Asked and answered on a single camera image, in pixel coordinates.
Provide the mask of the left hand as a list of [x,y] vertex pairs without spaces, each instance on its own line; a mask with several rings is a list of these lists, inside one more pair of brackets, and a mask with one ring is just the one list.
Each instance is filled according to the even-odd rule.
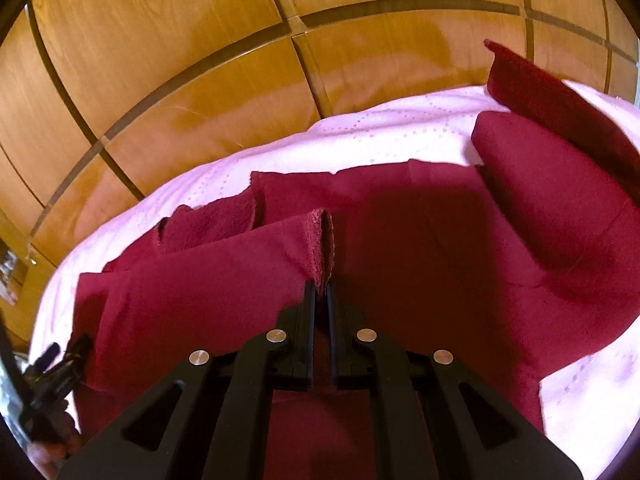
[[58,476],[58,464],[78,452],[84,445],[72,415],[64,412],[62,419],[67,439],[64,443],[30,442],[26,454],[43,478],[54,480]]

